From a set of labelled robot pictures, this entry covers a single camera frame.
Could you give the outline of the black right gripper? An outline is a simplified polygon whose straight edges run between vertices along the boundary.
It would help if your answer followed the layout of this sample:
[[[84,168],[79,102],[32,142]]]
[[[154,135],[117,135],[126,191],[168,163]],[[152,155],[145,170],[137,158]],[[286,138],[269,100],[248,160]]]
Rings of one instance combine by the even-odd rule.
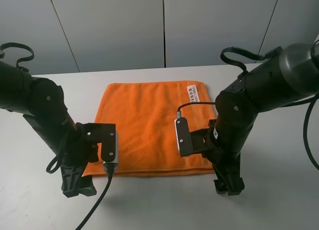
[[[213,164],[218,194],[239,195],[244,190],[240,177],[240,152],[243,147],[243,121],[230,119],[209,120],[205,144],[206,158]]]

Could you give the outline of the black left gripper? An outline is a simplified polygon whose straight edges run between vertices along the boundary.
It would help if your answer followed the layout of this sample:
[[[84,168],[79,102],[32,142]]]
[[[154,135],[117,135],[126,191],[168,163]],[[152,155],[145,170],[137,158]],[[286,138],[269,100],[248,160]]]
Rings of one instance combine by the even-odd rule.
[[[79,194],[90,197],[97,194],[93,177],[81,174],[82,165],[99,160],[98,142],[94,131],[94,123],[76,123],[76,129],[69,130],[61,139],[57,155],[57,165],[61,166],[62,192],[67,198]]]

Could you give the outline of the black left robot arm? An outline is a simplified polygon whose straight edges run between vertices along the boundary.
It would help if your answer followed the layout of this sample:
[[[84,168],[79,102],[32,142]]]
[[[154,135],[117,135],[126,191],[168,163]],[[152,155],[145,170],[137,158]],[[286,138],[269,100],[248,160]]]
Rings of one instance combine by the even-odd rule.
[[[97,159],[97,145],[89,140],[85,125],[70,117],[61,86],[1,62],[0,107],[21,113],[53,151],[55,156],[46,172],[61,171],[61,188],[66,197],[96,195],[92,177],[83,173],[88,163]]]

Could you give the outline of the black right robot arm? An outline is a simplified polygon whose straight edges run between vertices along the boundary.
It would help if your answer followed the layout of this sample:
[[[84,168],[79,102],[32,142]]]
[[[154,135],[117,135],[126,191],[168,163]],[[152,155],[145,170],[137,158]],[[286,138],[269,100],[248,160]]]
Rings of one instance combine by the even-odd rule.
[[[242,73],[215,99],[217,118],[208,124],[205,156],[217,176],[216,192],[234,196],[245,187],[240,152],[258,114],[318,97],[319,44],[276,47],[263,55],[228,47],[220,57]]]

